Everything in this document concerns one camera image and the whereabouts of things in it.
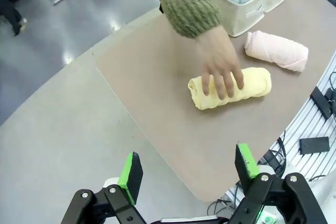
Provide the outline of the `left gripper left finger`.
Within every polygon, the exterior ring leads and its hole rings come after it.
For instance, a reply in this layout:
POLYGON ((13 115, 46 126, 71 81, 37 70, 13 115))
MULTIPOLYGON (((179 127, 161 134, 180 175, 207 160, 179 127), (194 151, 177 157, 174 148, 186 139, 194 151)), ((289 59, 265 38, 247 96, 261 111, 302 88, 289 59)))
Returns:
POLYGON ((104 186, 99 192, 78 190, 62 219, 62 223, 104 223, 116 217, 119 223, 145 223, 135 205, 139 195, 143 169, 138 153, 127 156, 117 183, 104 186))

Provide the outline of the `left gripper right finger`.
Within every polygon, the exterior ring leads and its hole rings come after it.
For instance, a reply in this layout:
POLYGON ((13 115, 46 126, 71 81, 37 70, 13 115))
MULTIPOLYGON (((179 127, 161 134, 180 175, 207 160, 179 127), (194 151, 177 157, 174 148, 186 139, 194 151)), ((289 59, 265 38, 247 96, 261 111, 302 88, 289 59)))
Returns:
POLYGON ((284 179, 259 171, 246 143, 236 145, 235 167, 245 197, 229 223, 256 223, 265 206, 274 206, 285 223, 327 223, 306 179, 290 173, 284 179))

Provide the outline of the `person's right hand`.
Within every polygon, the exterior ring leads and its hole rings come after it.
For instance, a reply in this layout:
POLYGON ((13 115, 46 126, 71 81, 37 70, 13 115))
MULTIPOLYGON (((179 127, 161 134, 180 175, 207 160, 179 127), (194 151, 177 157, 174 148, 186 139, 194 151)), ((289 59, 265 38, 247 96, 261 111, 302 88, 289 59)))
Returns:
POLYGON ((244 76, 236 50, 223 26, 214 27, 195 38, 202 66, 202 87, 209 94, 210 76, 213 77, 219 99, 234 95, 234 85, 244 87, 244 76))

